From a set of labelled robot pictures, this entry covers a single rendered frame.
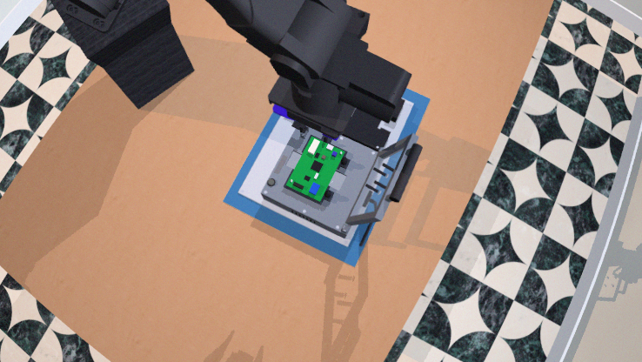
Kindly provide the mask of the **green circuit board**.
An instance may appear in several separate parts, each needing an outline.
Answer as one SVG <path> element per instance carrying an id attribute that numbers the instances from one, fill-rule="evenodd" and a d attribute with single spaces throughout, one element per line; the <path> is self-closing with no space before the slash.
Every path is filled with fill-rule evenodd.
<path id="1" fill-rule="evenodd" d="M 286 185 L 320 202 L 345 153 L 340 151 L 311 137 Z"/>

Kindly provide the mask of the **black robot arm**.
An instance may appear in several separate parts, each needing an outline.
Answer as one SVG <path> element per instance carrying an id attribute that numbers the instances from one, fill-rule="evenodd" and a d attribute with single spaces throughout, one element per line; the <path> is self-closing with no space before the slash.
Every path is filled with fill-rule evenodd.
<path id="1" fill-rule="evenodd" d="M 205 1 L 300 90 L 319 94 L 337 86 L 339 104 L 390 123 L 412 74 L 369 52 L 369 44 L 360 40 L 370 13 L 348 6 L 346 0 Z M 126 2 L 65 0 L 62 9 L 108 33 Z"/>

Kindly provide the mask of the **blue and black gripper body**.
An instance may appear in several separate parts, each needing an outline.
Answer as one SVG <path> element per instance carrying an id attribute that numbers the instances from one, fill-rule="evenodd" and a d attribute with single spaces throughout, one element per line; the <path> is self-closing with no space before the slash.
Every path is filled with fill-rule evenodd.
<path id="1" fill-rule="evenodd" d="M 292 90 L 291 90 L 292 83 Z M 319 94 L 300 90 L 291 80 L 278 78 L 268 99 L 287 111 L 287 116 L 331 138 L 338 138 L 351 119 L 355 107 L 338 103 L 338 87 Z"/>

